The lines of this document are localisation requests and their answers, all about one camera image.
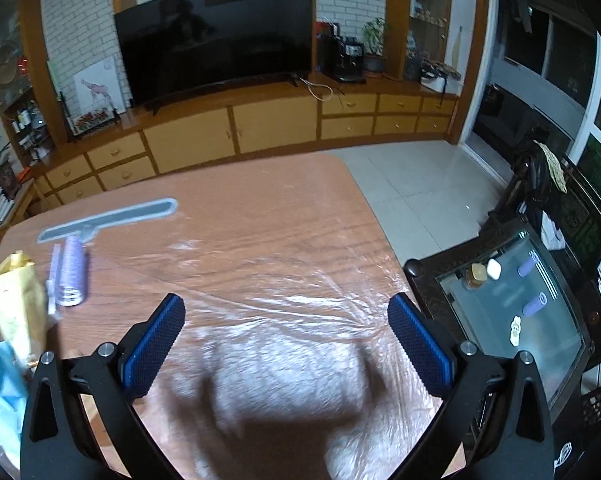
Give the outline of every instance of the painting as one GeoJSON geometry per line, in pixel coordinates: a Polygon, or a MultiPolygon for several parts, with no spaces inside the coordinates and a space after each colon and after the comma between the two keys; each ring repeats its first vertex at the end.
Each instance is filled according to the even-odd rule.
{"type": "Polygon", "coordinates": [[[100,60],[75,74],[74,84],[81,114],[102,107],[116,108],[119,114],[125,111],[114,57],[100,60]]]}

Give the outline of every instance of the television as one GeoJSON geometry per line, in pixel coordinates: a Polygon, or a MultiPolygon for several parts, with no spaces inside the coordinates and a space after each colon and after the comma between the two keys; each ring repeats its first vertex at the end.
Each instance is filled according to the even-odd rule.
{"type": "Polygon", "coordinates": [[[311,71],[311,0],[152,0],[115,19],[135,105],[311,71]]]}

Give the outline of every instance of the coffee machine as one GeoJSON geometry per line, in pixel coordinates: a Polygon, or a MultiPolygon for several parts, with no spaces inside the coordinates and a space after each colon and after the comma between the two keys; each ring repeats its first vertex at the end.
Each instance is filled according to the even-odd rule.
{"type": "Polygon", "coordinates": [[[340,36],[338,23],[319,37],[319,66],[322,72],[341,83],[365,83],[363,44],[356,38],[340,36]]]}

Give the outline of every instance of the yellow bag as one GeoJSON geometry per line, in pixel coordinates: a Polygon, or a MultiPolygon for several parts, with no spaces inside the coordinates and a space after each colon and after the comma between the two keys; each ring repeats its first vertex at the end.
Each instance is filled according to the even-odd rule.
{"type": "Polygon", "coordinates": [[[18,251],[0,264],[0,333],[27,365],[44,350],[46,329],[45,289],[34,262],[18,251]]]}

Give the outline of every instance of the glass tabletop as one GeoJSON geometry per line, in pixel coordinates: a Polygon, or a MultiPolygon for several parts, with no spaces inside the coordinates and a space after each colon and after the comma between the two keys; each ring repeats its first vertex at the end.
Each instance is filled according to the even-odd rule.
{"type": "Polygon", "coordinates": [[[476,262],[486,265],[488,260],[496,260],[501,267],[497,280],[488,277],[479,288],[469,288],[466,268],[462,268],[440,276],[438,282],[467,337],[485,354],[512,358],[520,350],[532,352],[551,406],[585,343],[572,306],[544,261],[548,257],[549,253],[522,231],[484,261],[476,262]],[[518,346],[514,346],[513,325],[518,320],[518,346]]]}

